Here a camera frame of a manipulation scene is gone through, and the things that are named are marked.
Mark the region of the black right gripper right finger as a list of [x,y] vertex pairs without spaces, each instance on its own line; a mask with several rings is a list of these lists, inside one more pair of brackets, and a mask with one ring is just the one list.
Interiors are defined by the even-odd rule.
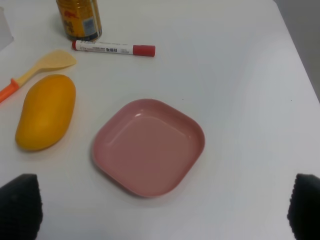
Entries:
[[320,179],[312,174],[296,175],[287,219],[297,240],[320,238]]

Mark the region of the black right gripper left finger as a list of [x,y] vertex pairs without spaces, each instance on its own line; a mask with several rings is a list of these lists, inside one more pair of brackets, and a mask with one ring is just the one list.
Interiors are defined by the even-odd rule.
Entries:
[[21,174],[0,188],[0,238],[35,240],[43,221],[36,174]]

